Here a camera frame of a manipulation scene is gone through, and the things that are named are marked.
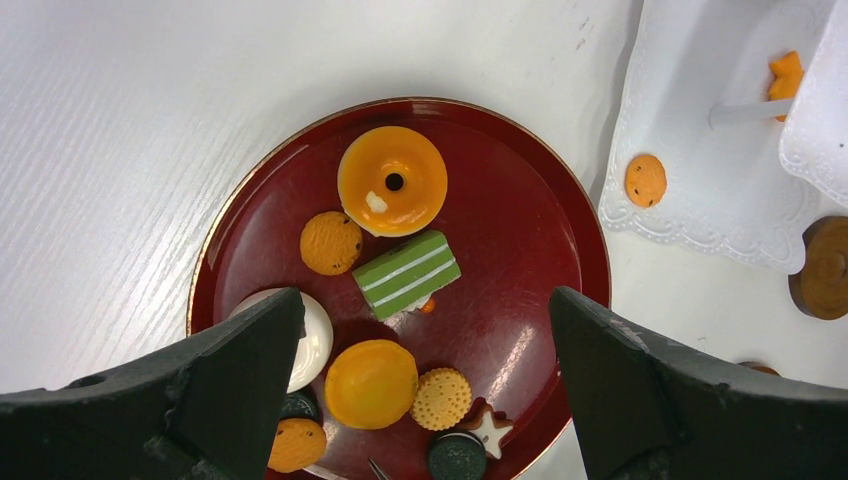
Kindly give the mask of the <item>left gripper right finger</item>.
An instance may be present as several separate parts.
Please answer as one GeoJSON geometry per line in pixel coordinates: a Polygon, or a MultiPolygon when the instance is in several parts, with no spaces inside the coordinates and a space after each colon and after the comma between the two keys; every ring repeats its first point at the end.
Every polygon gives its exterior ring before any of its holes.
{"type": "Polygon", "coordinates": [[[733,364],[569,287],[549,303],[591,479],[843,479],[847,393],[733,364]]]}

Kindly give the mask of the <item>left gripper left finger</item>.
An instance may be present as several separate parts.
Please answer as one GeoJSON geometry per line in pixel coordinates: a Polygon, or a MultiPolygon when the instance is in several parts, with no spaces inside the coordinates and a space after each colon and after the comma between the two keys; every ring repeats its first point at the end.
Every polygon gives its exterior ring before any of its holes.
{"type": "Polygon", "coordinates": [[[261,479],[304,333],[300,292],[57,389],[1,398],[5,479],[261,479]]]}

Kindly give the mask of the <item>small chip cookie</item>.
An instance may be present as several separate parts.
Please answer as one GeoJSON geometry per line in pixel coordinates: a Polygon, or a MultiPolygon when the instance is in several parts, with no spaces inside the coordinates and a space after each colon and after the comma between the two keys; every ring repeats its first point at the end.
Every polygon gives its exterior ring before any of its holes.
{"type": "Polygon", "coordinates": [[[634,157],[625,171],[625,189],[628,199],[641,208],[656,206],[667,190],[666,171],[654,155],[634,157]]]}

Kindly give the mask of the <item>dark red round tray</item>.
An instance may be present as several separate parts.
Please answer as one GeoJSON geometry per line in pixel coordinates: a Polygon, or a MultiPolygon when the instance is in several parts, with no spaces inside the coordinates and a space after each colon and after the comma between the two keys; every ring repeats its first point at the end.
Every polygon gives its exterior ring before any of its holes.
{"type": "Polygon", "coordinates": [[[335,353],[366,340],[398,342],[421,371],[452,367],[477,403],[510,419],[490,479],[515,479],[570,421],[548,304],[559,286],[608,304],[607,249],[594,208],[560,157],[535,135],[489,110],[436,98],[387,99],[331,114],[267,154],[227,200],[201,249],[186,328],[225,320],[246,297],[293,286],[328,312],[335,353]],[[429,314],[376,320],[350,274],[321,276],[299,255],[306,221],[340,202],[336,174],[360,134],[399,125],[427,136],[448,172],[433,222],[458,260],[459,280],[429,314]]]}

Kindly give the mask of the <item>white three-tier dessert stand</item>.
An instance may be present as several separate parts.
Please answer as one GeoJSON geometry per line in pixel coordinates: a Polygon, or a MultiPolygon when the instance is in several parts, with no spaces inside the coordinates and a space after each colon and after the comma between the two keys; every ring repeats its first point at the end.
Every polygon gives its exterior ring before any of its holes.
{"type": "Polygon", "coordinates": [[[769,63],[809,62],[831,1],[647,1],[626,71],[598,215],[612,231],[793,274],[821,196],[778,157],[773,119],[714,126],[717,105],[764,100],[769,63]],[[633,204],[625,171],[642,154],[663,164],[667,190],[633,204]]]}

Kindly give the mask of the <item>orange fish-shaped pastry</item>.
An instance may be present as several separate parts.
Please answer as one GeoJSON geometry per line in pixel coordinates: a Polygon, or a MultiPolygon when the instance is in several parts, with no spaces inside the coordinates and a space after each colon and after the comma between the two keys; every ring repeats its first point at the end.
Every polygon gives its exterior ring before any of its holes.
{"type": "Polygon", "coordinates": [[[783,57],[771,61],[769,69],[773,80],[767,89],[768,100],[794,99],[805,74],[799,53],[796,50],[789,51],[783,57]]]}

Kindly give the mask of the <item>metal serving tongs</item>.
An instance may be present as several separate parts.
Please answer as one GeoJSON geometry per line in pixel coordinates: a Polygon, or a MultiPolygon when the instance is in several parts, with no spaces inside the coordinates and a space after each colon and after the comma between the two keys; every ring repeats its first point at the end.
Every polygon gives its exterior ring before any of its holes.
{"type": "Polygon", "coordinates": [[[368,464],[378,480],[391,480],[390,476],[373,459],[369,458],[368,464]]]}

